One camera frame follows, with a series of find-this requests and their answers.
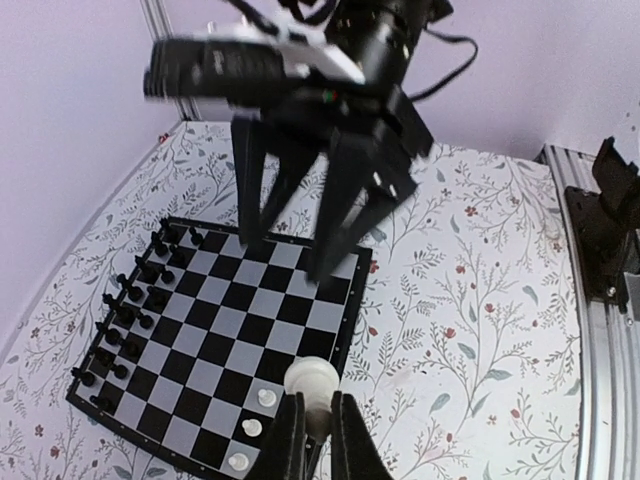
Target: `chessboard border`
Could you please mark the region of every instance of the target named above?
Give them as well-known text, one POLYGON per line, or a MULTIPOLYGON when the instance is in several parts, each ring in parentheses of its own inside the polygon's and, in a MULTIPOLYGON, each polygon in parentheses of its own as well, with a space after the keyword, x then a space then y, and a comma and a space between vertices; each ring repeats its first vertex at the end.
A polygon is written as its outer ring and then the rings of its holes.
MULTIPOLYGON (((239 230, 238 227, 232 225, 222 225, 212 222, 205 222, 199 220, 192 220, 182 217, 167 217, 169 224, 174 224, 182 227, 196 227, 202 228, 210 231, 219 231, 221 233, 227 233, 231 235, 238 235, 239 230)), ((293 245, 300 245, 303 247, 312 247, 313 240, 303 237, 294 237, 291 235, 283 235, 279 233, 271 233, 269 232, 264 236, 266 240, 290 243, 293 245)), ((153 252, 153 247, 151 244, 147 247, 144 254, 142 255, 143 260, 147 261, 153 252)), ((336 337, 336 342, 334 345, 334 351, 331 356, 331 364, 335 367, 342 378, 344 373, 344 368, 347 362, 349 349, 351 347, 351 339, 353 338, 355 327, 358 319, 358 311, 360 309, 360 304, 362 303, 362 299, 364 296, 364 290, 367 284, 367 276, 369 274, 369 268, 371 265, 371 258, 373 256, 373 251, 367 247, 356 246, 351 253, 358 255, 358 261, 356 263, 355 274, 353 275, 353 279, 351 281, 351 290, 349 292, 349 296, 347 298, 347 302, 345 305, 345 315, 346 319, 345 325, 342 326, 336 337)), ((135 279, 140 274, 140 269, 136 266, 131 274, 129 275, 129 279, 135 279)), ((116 301, 118 304, 122 304, 126 300, 126 292, 124 290, 120 290, 120 293, 116 297, 116 301)), ((109 311, 107 316, 104 319, 104 323, 109 326, 115 320, 115 312, 109 311)), ((91 342, 91 347, 97 347, 100 345, 103 337, 102 332, 97 332, 93 341, 91 342)), ((80 364, 80 369, 85 371, 89 368, 91 363, 91 359, 89 355, 85 354, 83 360, 80 364)), ((163 447, 162 444, 151 440, 135 430, 122 425, 118 422, 114 417, 105 414, 93 404, 86 402, 81 397, 77 395, 77 389, 80 385, 80 380, 74 378, 69 386, 67 395, 65 399, 71 405, 76 407, 78 410, 85 413, 89 416, 90 419, 100 423, 102 426, 115 433, 116 435, 121 436, 128 442, 133 445, 145 450, 151 455, 164 460, 168 464, 172 465, 175 468, 179 468, 184 472, 195 475, 196 477, 204 478, 205 480, 228 480, 228 476, 220 473, 217 470, 212 468, 203 466, 200 463, 197 463, 187 457, 184 457, 180 454, 177 454, 166 447, 163 447)), ((316 445, 313 441, 308 441, 306 445, 307 449, 307 465, 309 467, 307 471, 307 479, 310 480, 313 477, 315 472, 315 468, 320 458, 320 453, 322 450, 322 445, 316 445)))

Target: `metal frame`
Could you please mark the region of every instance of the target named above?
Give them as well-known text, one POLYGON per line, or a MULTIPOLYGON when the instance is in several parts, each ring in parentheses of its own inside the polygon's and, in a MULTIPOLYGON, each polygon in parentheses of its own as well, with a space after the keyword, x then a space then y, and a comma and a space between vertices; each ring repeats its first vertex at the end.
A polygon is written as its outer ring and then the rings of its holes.
POLYGON ((565 222, 576 287, 581 330, 582 408, 577 480, 638 480, 640 435, 640 318, 621 315, 613 305, 587 301, 576 239, 564 190, 568 186, 599 192, 591 166, 594 157, 545 146, 538 157, 551 169, 565 222))
MULTIPOLYGON (((140 0, 151 39, 156 41, 171 35, 172 29, 163 0, 140 0)), ((180 120, 201 120, 200 110, 193 99, 175 99, 180 120)))

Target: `black bracket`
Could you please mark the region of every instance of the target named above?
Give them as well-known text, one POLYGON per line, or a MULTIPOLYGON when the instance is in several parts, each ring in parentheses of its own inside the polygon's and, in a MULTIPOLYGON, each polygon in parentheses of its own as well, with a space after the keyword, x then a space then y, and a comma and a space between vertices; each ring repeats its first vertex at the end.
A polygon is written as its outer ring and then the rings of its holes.
POLYGON ((625 273, 640 273, 640 178, 606 139, 593 163, 600 193, 567 187, 565 198, 576 238, 584 293, 588 300, 616 303, 627 312, 625 273))

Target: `floral pattern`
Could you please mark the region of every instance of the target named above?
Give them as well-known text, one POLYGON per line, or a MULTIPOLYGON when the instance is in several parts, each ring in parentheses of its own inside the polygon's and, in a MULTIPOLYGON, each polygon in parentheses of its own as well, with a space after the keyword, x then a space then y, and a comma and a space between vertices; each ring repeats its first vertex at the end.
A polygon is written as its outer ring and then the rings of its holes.
MULTIPOLYGON (((158 219, 235 222, 231 150, 228 124, 162 134, 75 246, 0 367, 0 478, 192 478, 64 395, 106 313, 101 294, 117 291, 158 219)), ((311 235, 324 167, 278 232, 311 235)), ((363 239, 374 259, 343 390, 396 480, 573 478, 579 331, 548 168, 438 145, 413 174, 416 194, 363 239)), ((319 480, 329 457, 325 445, 319 480)))

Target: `black square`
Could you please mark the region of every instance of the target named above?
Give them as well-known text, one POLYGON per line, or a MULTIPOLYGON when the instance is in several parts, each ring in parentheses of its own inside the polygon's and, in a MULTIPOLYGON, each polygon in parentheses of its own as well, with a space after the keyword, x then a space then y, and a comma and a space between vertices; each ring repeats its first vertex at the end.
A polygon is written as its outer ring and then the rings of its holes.
POLYGON ((193 248, 179 246, 176 252, 171 253, 167 265, 176 268, 187 268, 195 254, 196 251, 193 248))
POLYGON ((138 422, 137 430, 160 443, 164 439, 170 421, 171 414, 147 403, 138 422))
POLYGON ((106 398, 111 401, 112 408, 110 410, 105 410, 106 413, 113 415, 116 413, 118 409, 118 405, 120 404, 120 400, 122 400, 122 395, 124 395, 124 391, 120 390, 118 387, 109 382, 104 382, 102 384, 102 388, 100 389, 100 393, 98 396, 100 398, 106 398))
POLYGON ((323 332, 315 328, 305 328, 298 345, 298 356, 313 356, 329 360, 335 340, 335 333, 323 332))
POLYGON ((235 308, 241 312, 246 312, 251 306, 253 297, 256 294, 256 287, 244 285, 242 283, 232 283, 224 294, 222 302, 225 307, 235 308))
POLYGON ((211 253, 220 253, 220 250, 224 247, 228 237, 229 235, 226 233, 207 232, 202 244, 200 244, 200 250, 211 253))
POLYGON ((182 322, 176 322, 168 317, 160 317, 151 334, 151 341, 171 348, 181 327, 182 322))
POLYGON ((155 286, 153 287, 153 290, 153 297, 148 294, 147 298, 144 301, 144 304, 142 305, 142 308, 153 313, 162 314, 162 312, 164 312, 164 308, 167 306, 167 303, 169 303, 171 292, 169 290, 165 290, 163 288, 155 286))
POLYGON ((293 270, 290 268, 267 265, 267 269, 260 281, 260 288, 268 288, 276 292, 286 292, 292 275, 293 270))
POLYGON ((209 403, 211 403, 211 397, 185 387, 182 389, 173 414, 195 425, 200 425, 207 413, 209 403))
POLYGON ((200 327, 204 330, 209 330, 211 325, 213 325, 213 320, 216 318, 219 309, 220 307, 213 303, 196 300, 193 302, 191 310, 189 310, 184 323, 193 325, 194 327, 200 327))
POLYGON ((160 375, 184 385, 189 379, 194 363, 196 363, 195 358, 176 350, 171 350, 167 360, 164 362, 160 375))
POLYGON ((304 272, 309 271, 309 261, 311 258, 311 249, 303 248, 298 257, 298 263, 296 264, 296 270, 302 270, 304 272))
POLYGON ((242 373, 223 370, 213 396, 241 407, 251 387, 251 381, 251 377, 242 373))
POLYGON ((257 247, 250 247, 244 253, 244 258, 247 260, 253 260, 254 262, 269 263, 271 255, 276 249, 276 243, 268 240, 263 240, 257 247))
POLYGON ((273 418, 271 417, 261 415, 260 413, 251 412, 243 408, 240 412, 238 422, 236 423, 236 429, 234 430, 231 438, 239 443, 251 445, 252 447, 260 449, 262 447, 262 442, 264 442, 267 434, 269 433, 269 427, 271 427, 272 422, 273 418), (242 428, 242 422, 244 422, 245 420, 253 419, 258 420, 262 424, 262 432, 257 437, 250 437, 249 435, 244 433, 244 429, 242 428))
POLYGON ((136 367, 127 385, 127 392, 145 402, 149 400, 158 375, 142 367, 136 367))
POLYGON ((318 285, 316 300, 344 305, 349 294, 351 281, 346 278, 330 277, 318 285))
POLYGON ((146 338, 141 337, 140 335, 136 335, 135 333, 129 332, 127 337, 125 338, 126 342, 132 343, 137 347, 137 355, 129 355, 124 347, 120 347, 120 352, 118 352, 118 356, 129 360, 132 363, 138 363, 140 359, 140 355, 144 352, 145 347, 147 346, 148 340, 146 338))
POLYGON ((276 318, 283 322, 304 326, 309 318, 313 300, 296 295, 285 295, 276 318))
POLYGON ((227 364, 227 359, 229 358, 229 354, 231 354, 234 342, 235 340, 233 338, 209 332, 200 347, 198 358, 205 362, 224 367, 227 364))
POLYGON ((265 348, 264 352, 262 352, 255 376, 262 380, 282 385, 284 373, 295 359, 296 357, 293 355, 265 348))
POLYGON ((226 255, 218 255, 216 262, 211 267, 209 275, 212 277, 222 278, 224 280, 233 280, 236 276, 242 260, 240 258, 227 257, 226 255))
POLYGON ((176 287, 176 292, 187 295, 188 297, 196 297, 198 293, 200 293, 200 289, 206 279, 206 275, 186 271, 176 287))
POLYGON ((238 340, 264 347, 269 339, 273 323, 271 318, 248 313, 242 322, 242 327, 240 327, 238 340))
POLYGON ((201 429, 190 457, 219 470, 227 453, 230 440, 209 430, 201 429))

